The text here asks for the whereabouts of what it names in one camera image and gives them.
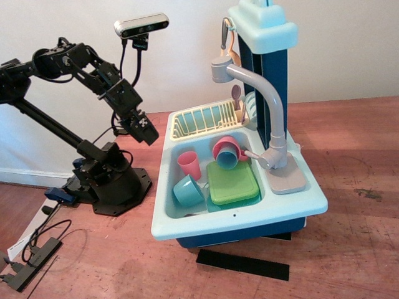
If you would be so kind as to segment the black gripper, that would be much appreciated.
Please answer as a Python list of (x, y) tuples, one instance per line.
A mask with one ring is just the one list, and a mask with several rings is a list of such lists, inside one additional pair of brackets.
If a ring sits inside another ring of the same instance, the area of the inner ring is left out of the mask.
[(158, 131), (148, 116), (145, 113), (137, 115), (137, 108), (143, 100), (127, 80), (121, 79), (108, 89), (105, 101), (122, 118), (121, 125), (125, 131), (139, 143), (144, 141), (150, 146), (158, 139)]

